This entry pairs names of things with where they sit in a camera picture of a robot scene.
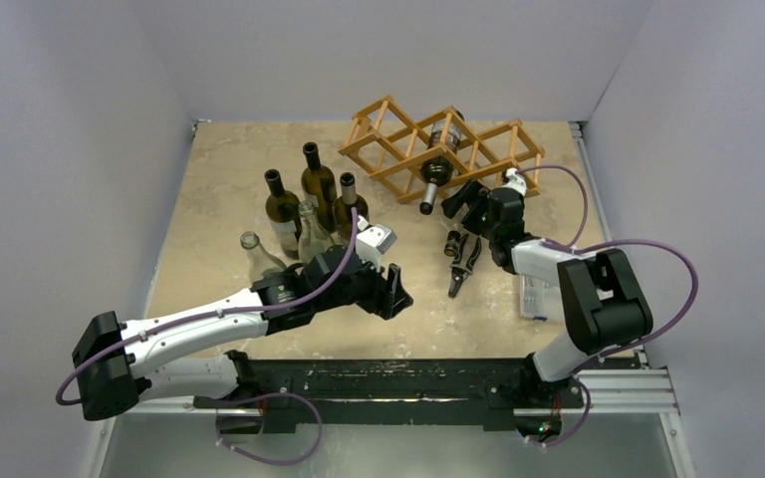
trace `white label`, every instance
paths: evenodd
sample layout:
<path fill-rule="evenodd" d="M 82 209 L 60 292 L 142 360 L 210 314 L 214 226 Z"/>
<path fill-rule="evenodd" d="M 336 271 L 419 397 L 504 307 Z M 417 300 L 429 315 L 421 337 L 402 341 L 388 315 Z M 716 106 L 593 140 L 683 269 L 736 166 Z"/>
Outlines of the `white label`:
<path fill-rule="evenodd" d="M 295 233 L 298 228 L 295 226 L 295 221 L 289 221 L 289 222 L 275 222 L 271 221 L 271 228 L 274 229 L 274 232 L 277 234 L 283 233 Z"/>
<path fill-rule="evenodd" d="M 306 191 L 304 191 L 304 196 L 306 196 L 306 200 L 311 202 L 313 206 L 318 207 L 318 196 L 315 194 L 310 194 Z"/>

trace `gray wall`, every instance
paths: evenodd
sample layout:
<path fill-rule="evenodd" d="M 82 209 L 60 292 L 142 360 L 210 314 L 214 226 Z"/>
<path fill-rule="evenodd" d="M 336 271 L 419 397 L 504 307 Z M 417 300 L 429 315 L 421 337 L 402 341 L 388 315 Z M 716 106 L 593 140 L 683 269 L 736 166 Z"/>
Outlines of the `gray wall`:
<path fill-rule="evenodd" d="M 586 120 L 651 0 L 134 0 L 187 111 L 342 120 L 391 93 L 418 117 Z"/>
<path fill-rule="evenodd" d="M 657 1 L 586 132 L 617 237 L 696 262 L 699 299 L 651 348 L 704 477 L 765 476 L 765 1 Z M 686 274 L 635 251 L 659 322 Z"/>
<path fill-rule="evenodd" d="M 93 315 L 141 312 L 188 127 L 129 1 L 0 1 L 0 476 L 78 475 L 54 392 Z"/>

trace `glass bottle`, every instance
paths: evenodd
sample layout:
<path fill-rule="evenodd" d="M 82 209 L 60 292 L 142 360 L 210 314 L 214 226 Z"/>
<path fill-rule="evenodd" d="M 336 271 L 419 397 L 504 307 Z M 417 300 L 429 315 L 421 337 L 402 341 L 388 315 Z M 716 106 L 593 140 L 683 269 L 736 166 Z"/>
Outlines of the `glass bottle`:
<path fill-rule="evenodd" d="M 298 206 L 298 213 L 301 216 L 301 239 L 298 241 L 298 252 L 300 253 L 301 262 L 309 264 L 318 254 L 335 246 L 333 237 L 327 232 L 326 229 L 321 227 L 318 222 L 318 215 L 315 211 L 315 206 L 311 201 L 304 201 Z"/>
<path fill-rule="evenodd" d="M 356 207 L 360 216 L 365 217 L 371 222 L 368 204 L 365 199 L 356 193 L 356 178 L 346 172 L 339 177 L 339 183 L 342 185 L 342 197 L 336 200 L 333 206 L 333 214 L 336 217 L 336 230 L 339 232 L 339 241 L 347 246 L 351 242 L 351 231 L 353 231 L 354 222 L 351 215 L 351 208 Z"/>
<path fill-rule="evenodd" d="M 301 237 L 298 196 L 283 187 L 283 179 L 277 169 L 265 171 L 265 182 L 271 191 L 271 195 L 265 200 L 265 213 L 271 221 L 271 228 L 277 236 L 283 254 L 289 259 L 297 259 L 298 240 Z"/>
<path fill-rule="evenodd" d="M 336 176 L 327 167 L 321 165 L 318 145 L 307 142 L 303 147 L 307 168 L 301 175 L 301 187 L 306 200 L 312 202 L 318 214 L 318 222 L 329 233 L 336 231 L 333 218 L 333 204 L 336 202 Z"/>
<path fill-rule="evenodd" d="M 247 231 L 239 238 L 242 243 L 242 249 L 248 255 L 250 265 L 248 266 L 248 277 L 251 284 L 275 272 L 286 270 L 286 264 L 280 259 L 271 255 L 262 247 L 259 242 L 259 236 L 255 232 Z"/>
<path fill-rule="evenodd" d="M 456 114 L 464 120 L 464 116 L 459 110 L 456 110 Z M 441 140 L 441 134 L 444 132 L 444 124 L 446 119 L 436 121 L 432 125 L 432 131 L 429 134 L 429 143 L 426 145 L 427 149 L 432 148 Z M 457 152 L 459 144 L 461 143 L 461 131 L 455 124 L 450 123 L 450 128 L 447 131 L 447 147 L 451 151 Z M 423 178 L 423 182 L 426 183 L 426 189 L 423 192 L 423 199 L 420 201 L 418 209 L 424 216 L 432 214 L 432 209 L 435 205 L 435 196 L 438 194 L 438 188 L 444 184 L 450 182 L 450 178 L 453 177 L 453 165 L 450 164 L 450 160 L 444 156 L 436 156 L 433 159 L 428 159 L 420 166 L 420 176 Z"/>

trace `beige tabletop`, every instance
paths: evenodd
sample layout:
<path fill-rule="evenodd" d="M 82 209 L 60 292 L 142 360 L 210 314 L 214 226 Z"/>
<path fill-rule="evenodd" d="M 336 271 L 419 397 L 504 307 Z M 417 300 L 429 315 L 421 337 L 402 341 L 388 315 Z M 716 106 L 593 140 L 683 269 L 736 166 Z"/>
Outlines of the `beige tabletop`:
<path fill-rule="evenodd" d="M 499 122 L 474 122 L 483 130 Z M 584 180 L 570 129 L 565 122 L 526 122 L 546 149 L 544 164 L 562 164 Z M 450 258 L 442 253 L 447 228 L 440 208 L 421 216 L 417 204 L 398 204 L 337 150 L 350 129 L 345 122 L 202 122 L 159 260 L 148 308 L 161 316 L 216 301 L 248 287 L 247 257 L 239 236 L 253 230 L 265 247 L 279 253 L 265 215 L 268 187 L 263 174 L 277 168 L 286 187 L 302 193 L 306 167 L 301 147 L 319 146 L 322 163 L 338 177 L 357 177 L 357 191 L 368 202 L 371 222 L 392 228 L 397 242 L 383 262 L 402 268 L 414 305 L 390 321 L 357 306 L 319 314 L 312 324 L 266 338 L 233 342 L 200 353 L 214 356 L 237 349 L 255 359 L 429 359 L 524 357 L 549 342 L 564 325 L 532 322 L 519 316 L 518 278 L 491 261 L 485 247 L 457 298 L 447 298 Z M 560 171 L 542 171 L 542 193 L 527 199 L 527 230 L 568 241 L 578 228 L 582 200 L 576 183 Z M 579 241 L 602 240 L 595 214 Z"/>

